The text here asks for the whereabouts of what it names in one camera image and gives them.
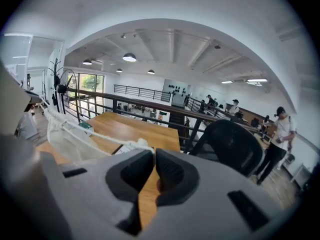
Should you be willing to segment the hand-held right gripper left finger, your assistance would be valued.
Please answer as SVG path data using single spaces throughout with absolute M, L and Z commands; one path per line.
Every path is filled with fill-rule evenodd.
M 112 194 L 121 201 L 136 203 L 138 195 L 154 168 L 154 154 L 136 149 L 112 157 L 105 181 Z

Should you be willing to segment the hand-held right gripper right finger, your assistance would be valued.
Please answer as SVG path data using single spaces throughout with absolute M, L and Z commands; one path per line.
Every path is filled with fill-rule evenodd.
M 166 149 L 157 149 L 155 169 L 160 180 L 157 207 L 176 206 L 187 201 L 197 190 L 200 174 L 189 156 Z

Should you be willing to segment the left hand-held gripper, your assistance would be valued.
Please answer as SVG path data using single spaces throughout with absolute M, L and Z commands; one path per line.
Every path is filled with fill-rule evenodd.
M 29 90 L 25 92 L 29 95 L 30 101 L 17 125 L 15 135 L 29 141 L 46 141 L 48 121 L 41 107 L 46 108 L 46 105 L 38 94 Z

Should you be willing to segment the white drawstring hair dryer bag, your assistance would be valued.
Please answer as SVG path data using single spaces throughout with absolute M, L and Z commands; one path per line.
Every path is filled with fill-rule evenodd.
M 86 134 L 87 130 L 80 127 L 78 122 L 70 116 L 58 112 L 42 96 L 40 96 L 40 99 L 46 105 L 46 108 L 42 106 L 42 109 L 48 121 L 47 141 L 63 157 L 72 162 L 110 157 L 112 155 L 100 149 L 98 144 L 91 138 L 92 136 L 114 144 L 131 147 L 131 151 L 142 149 L 155 154 L 155 150 L 143 138 L 139 138 L 138 141 L 119 140 L 95 131 L 92 132 L 92 135 L 88 135 Z

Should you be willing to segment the black coat rack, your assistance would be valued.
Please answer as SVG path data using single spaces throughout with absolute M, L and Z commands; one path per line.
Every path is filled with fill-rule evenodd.
M 53 87 L 51 89 L 53 90 L 52 94 L 52 102 L 53 105 L 56 106 L 57 111 L 60 111 L 59 108 L 59 102 L 58 102 L 58 93 L 57 93 L 57 86 L 60 84 L 61 79 L 59 77 L 58 72 L 63 69 L 63 67 L 59 67 L 59 64 L 61 61 L 58 60 L 58 58 L 55 59 L 55 61 L 50 61 L 50 63 L 53 65 L 53 69 L 48 68 L 49 71 L 51 72 L 51 76 L 53 77 Z

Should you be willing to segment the black framed picture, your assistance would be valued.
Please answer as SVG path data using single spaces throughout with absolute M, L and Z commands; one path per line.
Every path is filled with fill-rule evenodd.
M 119 155 L 122 153 L 127 153 L 131 150 L 132 150 L 132 148 L 130 146 L 121 144 L 115 151 L 112 152 L 112 155 Z

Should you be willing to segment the black standing fan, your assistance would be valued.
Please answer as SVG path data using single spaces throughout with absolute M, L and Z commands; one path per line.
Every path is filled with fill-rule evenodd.
M 71 68 L 63 68 L 63 72 L 59 76 L 59 84 L 55 88 L 60 100 L 61 112 L 63 114 L 66 114 L 64 97 L 67 94 L 67 89 L 69 88 L 72 79 L 76 79 L 74 71 Z

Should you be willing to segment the black mesh office chair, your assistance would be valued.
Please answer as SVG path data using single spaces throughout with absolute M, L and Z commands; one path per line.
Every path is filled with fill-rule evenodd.
M 261 164 L 264 151 L 247 129 L 221 119 L 206 127 L 189 154 L 224 164 L 248 178 Z

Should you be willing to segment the large glass window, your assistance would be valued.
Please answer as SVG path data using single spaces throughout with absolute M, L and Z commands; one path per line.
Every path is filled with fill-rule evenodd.
M 85 73 L 68 73 L 68 87 L 80 91 L 102 93 L 104 90 L 104 76 Z M 66 106 L 71 112 L 79 112 L 79 116 L 85 119 L 94 118 L 102 114 L 104 109 L 104 99 L 99 96 L 85 93 L 75 93 L 68 91 Z

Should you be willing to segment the green tissue packet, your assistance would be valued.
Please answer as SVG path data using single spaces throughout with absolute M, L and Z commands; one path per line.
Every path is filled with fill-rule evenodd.
M 82 121 L 78 124 L 80 127 L 84 128 L 85 130 L 87 130 L 86 134 L 91 136 L 92 133 L 95 131 L 94 128 L 87 122 Z

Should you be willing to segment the black railing with wooden handrail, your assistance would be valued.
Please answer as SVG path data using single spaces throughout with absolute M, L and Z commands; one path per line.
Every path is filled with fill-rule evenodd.
M 197 134 L 205 132 L 201 124 L 208 126 L 219 120 L 196 111 L 102 92 L 67 88 L 60 96 L 63 109 L 69 109 L 78 121 L 114 112 L 176 129 L 181 151 L 189 152 L 195 146 L 200 138 Z

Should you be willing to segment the black metal railing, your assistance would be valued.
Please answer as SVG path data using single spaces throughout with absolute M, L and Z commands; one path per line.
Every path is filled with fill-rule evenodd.
M 172 94 L 170 92 L 163 92 L 153 89 L 127 86 L 127 85 L 114 85 L 114 92 L 125 95 L 132 95 L 137 97 L 148 98 L 152 100 L 158 100 L 163 102 L 170 102 Z

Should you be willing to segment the wall panel with black caps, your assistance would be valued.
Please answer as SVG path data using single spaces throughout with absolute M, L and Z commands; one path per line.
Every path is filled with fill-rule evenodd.
M 171 94 L 171 105 L 183 108 L 185 106 L 185 98 L 190 93 L 191 85 L 185 82 L 165 79 L 163 84 L 163 92 Z

